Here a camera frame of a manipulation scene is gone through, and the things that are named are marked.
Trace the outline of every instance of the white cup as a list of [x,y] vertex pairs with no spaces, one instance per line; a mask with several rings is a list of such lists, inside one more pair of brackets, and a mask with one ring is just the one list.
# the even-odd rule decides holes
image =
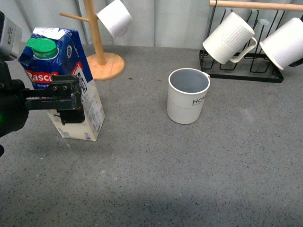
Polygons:
[[267,57],[280,69],[303,58],[303,22],[292,18],[260,42]]
[[[232,12],[203,42],[203,47],[221,64],[228,60],[237,63],[257,45],[254,34],[254,30],[238,14]],[[232,58],[250,39],[254,44],[246,47],[238,57]]]
[[115,0],[107,5],[97,13],[97,17],[114,38],[124,34],[133,20],[120,0]]
[[174,122],[195,122],[210,86],[210,76],[200,70],[183,68],[169,76],[167,114]]

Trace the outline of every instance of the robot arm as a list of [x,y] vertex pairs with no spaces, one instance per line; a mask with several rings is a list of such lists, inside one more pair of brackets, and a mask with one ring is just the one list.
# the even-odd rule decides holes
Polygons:
[[[79,79],[74,75],[52,76],[44,90],[25,88],[23,81],[12,79],[5,61],[17,58],[21,42],[20,31],[0,11],[0,137],[25,125],[30,110],[55,109],[62,124],[85,120]],[[0,145],[0,156],[4,148]]]

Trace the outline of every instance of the gray countertop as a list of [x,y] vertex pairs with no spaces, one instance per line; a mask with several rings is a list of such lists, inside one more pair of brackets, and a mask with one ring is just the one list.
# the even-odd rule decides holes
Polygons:
[[281,84],[211,79],[199,119],[180,125],[166,113],[168,76],[200,69],[199,50],[104,49],[125,70],[96,81],[97,141],[62,139],[46,111],[0,139],[0,226],[302,225],[301,66]]

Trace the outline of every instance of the black metal rack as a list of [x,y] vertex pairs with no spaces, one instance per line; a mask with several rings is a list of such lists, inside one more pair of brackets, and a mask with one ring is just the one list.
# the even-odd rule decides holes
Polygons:
[[[215,10],[216,5],[212,9],[205,38],[207,38],[210,34]],[[225,8],[220,23],[222,23],[228,11],[233,12],[231,8]],[[238,63],[227,62],[227,64],[225,64],[223,67],[223,65],[216,62],[206,50],[200,50],[199,59],[201,71],[208,73],[212,78],[282,83],[284,79],[282,73],[264,53],[261,53],[262,49],[259,48],[259,42],[262,37],[264,27],[270,25],[270,28],[266,34],[266,37],[268,37],[275,22],[277,23],[275,30],[279,28],[284,14],[285,10],[276,10],[273,20],[271,23],[269,23],[267,19],[259,18],[258,9],[250,9],[246,22],[253,20],[253,29],[261,26],[258,27],[260,29],[260,34],[258,39],[256,38],[258,43],[255,47],[254,53],[246,54],[245,57]]]

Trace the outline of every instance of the cup rim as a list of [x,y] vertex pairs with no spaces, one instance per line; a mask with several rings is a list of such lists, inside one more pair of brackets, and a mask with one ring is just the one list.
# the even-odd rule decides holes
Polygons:
[[[170,77],[171,77],[172,74],[174,74],[175,72],[180,71],[180,70],[194,70],[194,71],[198,71],[198,72],[202,73],[202,74],[203,74],[204,76],[206,76],[206,78],[208,79],[208,85],[207,85],[207,87],[206,87],[204,90],[199,91],[199,92],[195,92],[195,93],[185,92],[185,91],[181,91],[181,90],[175,88],[175,87],[171,84],[171,82],[170,82]],[[209,86],[210,86],[210,79],[209,79],[209,77],[208,77],[207,75],[208,75],[207,73],[202,72],[201,70],[193,69],[193,68],[181,68],[181,69],[177,69],[177,70],[173,71],[173,72],[169,75],[169,85],[170,85],[174,90],[176,90],[176,91],[178,91],[178,92],[180,92],[180,93],[182,93],[182,94],[185,94],[185,95],[198,95],[198,94],[201,94],[201,93],[207,91],[208,88],[209,88]]]

